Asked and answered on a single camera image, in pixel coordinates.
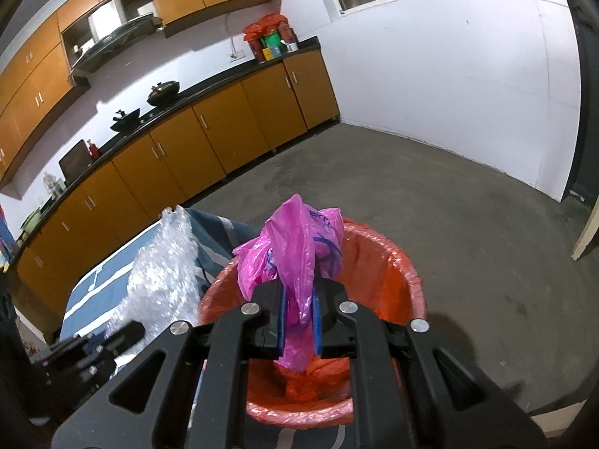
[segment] electrical outlet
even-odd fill
[[[239,59],[243,59],[246,56],[246,53],[243,50],[238,50],[237,53],[231,54],[229,57],[231,60],[229,62],[238,61]]]

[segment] red trash can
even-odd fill
[[[365,224],[348,219],[343,223],[343,270],[338,280],[345,285],[348,297],[386,321],[406,324],[415,317],[424,318],[422,280],[405,252]],[[214,322],[244,302],[234,259],[203,298],[201,322]],[[272,361],[251,360],[247,413],[262,423],[293,429],[351,423],[347,359],[313,361],[306,372],[286,373]]]

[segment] gray floor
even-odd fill
[[[428,317],[528,412],[583,399],[599,352],[599,248],[570,251],[589,210],[390,134],[336,125],[197,207],[259,230],[293,193],[406,250]]]

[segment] black countertop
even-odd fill
[[[23,245],[19,248],[18,252],[14,256],[11,261],[11,265],[16,265],[21,253],[25,249],[25,247],[35,238],[37,233],[43,228],[46,224],[47,220],[54,214],[54,212],[58,209],[58,207],[62,204],[62,202],[73,192],[85,179],[87,179],[94,171],[99,169],[102,165],[112,160],[125,146],[129,145],[129,143],[133,142],[137,137],[140,137],[143,134],[148,133],[151,128],[154,128],[160,122],[164,121],[169,116],[173,115],[173,113],[191,106],[194,102],[196,102],[201,97],[209,94],[217,89],[226,86],[229,83],[232,83],[238,79],[242,79],[248,74],[252,74],[256,71],[265,69],[270,67],[271,65],[278,64],[283,59],[288,58],[292,55],[302,54],[304,52],[309,52],[313,50],[320,49],[320,42],[318,37],[312,37],[307,40],[303,40],[298,43],[299,49],[295,52],[291,52],[288,54],[284,54],[281,57],[277,57],[270,61],[266,62],[257,62],[255,59],[251,61],[242,62],[242,64],[236,65],[235,67],[229,68],[221,73],[216,74],[215,76],[209,77],[197,84],[194,84],[190,88],[185,89],[184,91],[179,92],[177,96],[177,100],[173,101],[173,103],[168,106],[155,107],[150,110],[143,116],[140,116],[140,125],[130,133],[124,134],[119,133],[118,135],[111,138],[107,143],[100,147],[100,151],[102,152],[102,156],[96,160],[92,165],[90,165],[87,170],[81,174],[77,180],[73,181],[71,184],[68,184],[67,189],[62,194],[62,196],[56,199],[50,207],[48,207],[41,219],[40,222],[35,226],[34,230],[28,236],[26,240],[23,241]]]

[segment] metal bolt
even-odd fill
[[[410,322],[410,327],[414,332],[426,332],[430,326],[424,319],[412,319]]]
[[[351,300],[346,300],[345,302],[341,302],[339,304],[339,310],[344,314],[353,314],[358,310],[358,305]]]
[[[260,306],[255,302],[246,302],[244,305],[241,306],[241,311],[245,315],[257,314],[260,312]]]
[[[185,321],[176,321],[171,324],[171,333],[175,336],[185,334],[189,330],[189,324]]]

